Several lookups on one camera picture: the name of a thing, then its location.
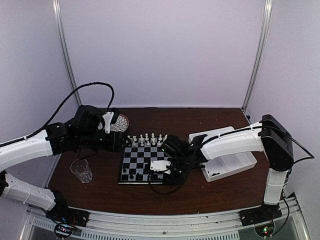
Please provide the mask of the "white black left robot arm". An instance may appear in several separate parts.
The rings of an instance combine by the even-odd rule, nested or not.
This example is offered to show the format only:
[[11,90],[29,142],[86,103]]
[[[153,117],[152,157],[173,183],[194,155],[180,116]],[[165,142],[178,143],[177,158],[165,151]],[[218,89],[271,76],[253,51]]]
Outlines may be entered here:
[[63,194],[58,190],[39,188],[9,174],[9,167],[36,159],[81,150],[121,152],[127,138],[121,131],[111,130],[118,120],[117,108],[103,111],[81,105],[67,122],[47,123],[28,136],[0,145],[0,196],[53,213],[61,222],[72,218]]

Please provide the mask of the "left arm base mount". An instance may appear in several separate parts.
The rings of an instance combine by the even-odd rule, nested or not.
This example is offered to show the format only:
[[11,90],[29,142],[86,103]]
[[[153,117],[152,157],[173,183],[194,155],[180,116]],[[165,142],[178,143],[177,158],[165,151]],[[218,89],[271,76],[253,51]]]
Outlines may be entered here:
[[45,217],[54,223],[53,233],[60,239],[70,237],[78,231],[78,227],[86,227],[89,220],[89,212],[73,208],[67,208],[66,211],[48,211],[42,210]]

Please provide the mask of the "white plastic tray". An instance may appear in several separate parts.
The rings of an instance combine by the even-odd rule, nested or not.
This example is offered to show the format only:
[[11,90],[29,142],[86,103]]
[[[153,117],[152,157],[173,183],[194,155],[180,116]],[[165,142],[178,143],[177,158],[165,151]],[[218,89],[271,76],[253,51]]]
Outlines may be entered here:
[[[189,134],[189,142],[200,135],[206,135],[204,141],[211,137],[218,137],[201,148],[204,159],[208,160],[208,162],[202,163],[204,166],[202,172],[207,182],[216,181],[253,168],[257,160],[251,152],[262,152],[264,150],[262,140],[258,136],[258,129],[250,127],[248,130],[223,135],[234,130],[232,126],[228,126]],[[220,172],[219,175],[209,176],[209,174],[218,172]]]

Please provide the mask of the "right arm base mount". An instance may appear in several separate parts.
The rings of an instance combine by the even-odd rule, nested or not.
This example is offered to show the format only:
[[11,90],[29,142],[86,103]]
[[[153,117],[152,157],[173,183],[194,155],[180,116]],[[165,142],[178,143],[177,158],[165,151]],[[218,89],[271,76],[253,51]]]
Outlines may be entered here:
[[261,238],[271,237],[276,231],[275,219],[282,217],[278,207],[259,206],[241,210],[239,217],[243,227],[254,226],[255,233]]

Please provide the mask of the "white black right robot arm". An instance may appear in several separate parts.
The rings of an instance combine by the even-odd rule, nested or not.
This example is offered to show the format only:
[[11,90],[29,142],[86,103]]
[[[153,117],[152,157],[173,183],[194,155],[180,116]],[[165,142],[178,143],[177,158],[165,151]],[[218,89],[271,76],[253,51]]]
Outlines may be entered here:
[[266,114],[261,121],[243,128],[225,127],[191,133],[188,141],[169,135],[161,145],[161,150],[169,158],[160,162],[157,171],[186,177],[192,167],[221,157],[264,152],[268,160],[268,175],[262,204],[256,208],[256,216],[266,221],[275,216],[279,209],[286,179],[298,163],[294,159],[294,144],[306,152],[303,161],[314,159],[314,155],[297,142],[281,123]]

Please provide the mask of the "black white chessboard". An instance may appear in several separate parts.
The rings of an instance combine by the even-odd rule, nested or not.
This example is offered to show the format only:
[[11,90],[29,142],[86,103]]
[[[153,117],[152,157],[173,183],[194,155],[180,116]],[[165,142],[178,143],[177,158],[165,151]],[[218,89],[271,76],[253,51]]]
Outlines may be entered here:
[[[137,141],[133,141],[133,136],[131,136],[132,141],[129,142],[122,154],[118,177],[119,185],[162,185],[164,172],[150,170],[150,164],[151,161],[160,161],[165,157],[170,157],[161,148],[168,136],[155,135],[156,140],[152,142],[151,135],[148,134],[150,146],[147,146],[147,141],[144,140],[143,147],[139,140],[140,135],[133,135],[137,137]],[[137,146],[133,147],[133,142],[137,142]],[[140,180],[136,180],[137,173],[141,175]],[[130,174],[133,174],[134,179],[129,179]],[[156,180],[151,181],[151,174],[156,176]]]

